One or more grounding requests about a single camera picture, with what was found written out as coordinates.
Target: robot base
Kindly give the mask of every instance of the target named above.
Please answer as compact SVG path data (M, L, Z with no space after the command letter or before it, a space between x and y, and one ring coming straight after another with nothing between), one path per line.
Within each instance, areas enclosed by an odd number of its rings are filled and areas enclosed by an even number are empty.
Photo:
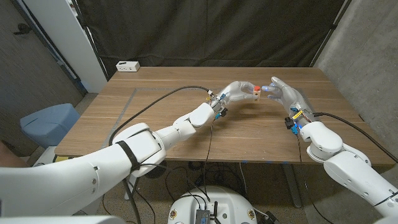
M256 214L250 202L248 202L242 195L233 190L220 186L206 186L207 195L211 202L208 202L206 196L198 189L191 190L191 194L199 195L206 200L207 210L213 214L215 202L217 205L217 219L220 223L230 224L257 224ZM205 202L198 199L201 209L205 209ZM196 220L197 210L199 204L194 197L184 197L176 200L171 206L168 224L188 224L188 223L216 223L214 220L203 222L203 220Z

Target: blue object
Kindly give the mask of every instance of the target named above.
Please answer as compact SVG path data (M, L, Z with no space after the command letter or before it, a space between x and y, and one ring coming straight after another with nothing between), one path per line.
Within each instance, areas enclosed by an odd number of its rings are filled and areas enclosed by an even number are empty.
M290 110L292 110L292 111L294 111L294 112L296 112L296 113L299 112L299 109L297 109L297 108L290 108Z
M21 118L22 132L43 148L57 146L80 115L70 103L51 106Z
M294 124L294 127L292 128L293 134L298 134L299 131L297 130L297 124Z

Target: table surface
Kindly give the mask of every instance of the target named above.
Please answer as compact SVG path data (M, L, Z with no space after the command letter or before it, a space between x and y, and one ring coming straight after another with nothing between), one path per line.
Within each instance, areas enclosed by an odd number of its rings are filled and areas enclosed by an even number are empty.
M302 92L316 112L347 119L379 140L317 68L141 67L138 72L116 72L57 146L55 153L76 157L106 147L110 134L120 124L175 88L199 85L217 93L235 80L262 86L268 85L273 76ZM170 126L177 118L198 107L207 96L199 89L178 91L149 108L126 127L146 123L156 131ZM262 92L258 103L239 101L227 108L227 115L214 123L209 161L300 162L297 139L284 124L287 113L282 105L268 100L266 93ZM322 117L321 120L339 134L344 143L364 152L372 164L394 164L357 130L333 118ZM166 159L204 161L209 148L210 126L211 121L197 129L190 139L168 150ZM308 145L302 142L302 160L305 164L314 164L306 153Z

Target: white power outlet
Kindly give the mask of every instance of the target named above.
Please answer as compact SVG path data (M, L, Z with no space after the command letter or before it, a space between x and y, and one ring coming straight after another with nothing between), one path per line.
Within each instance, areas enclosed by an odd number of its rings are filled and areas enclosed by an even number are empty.
M119 72L136 72L139 69L138 62L127 62L127 61L120 61L116 65L116 68Z

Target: black strap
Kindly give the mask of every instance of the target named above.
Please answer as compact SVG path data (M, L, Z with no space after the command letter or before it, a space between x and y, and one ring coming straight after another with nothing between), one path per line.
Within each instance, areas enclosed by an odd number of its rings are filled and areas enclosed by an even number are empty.
M129 145L127 145L127 143L125 143L124 141L119 141L116 144L120 145L120 147L122 147L123 151L126 153L126 155L128 156L128 158L130 159L131 162L131 170L130 170L130 174L135 171L135 170L139 170L140 168L140 163L138 163L136 156L134 155L134 153L132 153Z

